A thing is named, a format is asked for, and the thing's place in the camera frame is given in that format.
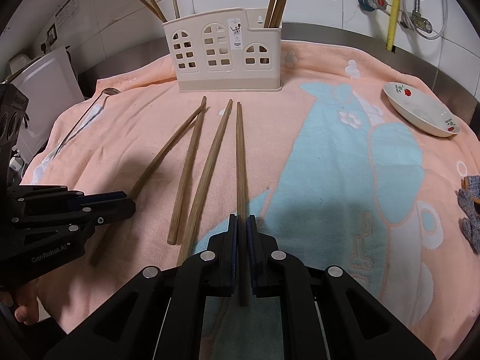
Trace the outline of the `left hand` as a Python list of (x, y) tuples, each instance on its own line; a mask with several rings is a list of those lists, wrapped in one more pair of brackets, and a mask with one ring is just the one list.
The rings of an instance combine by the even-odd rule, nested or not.
[(6, 306), (15, 307), (14, 316), (19, 323), (31, 325), (39, 320), (38, 308), (38, 279), (32, 280), (21, 288), (16, 290), (16, 294), (12, 296), (9, 292), (0, 292), (1, 303)]

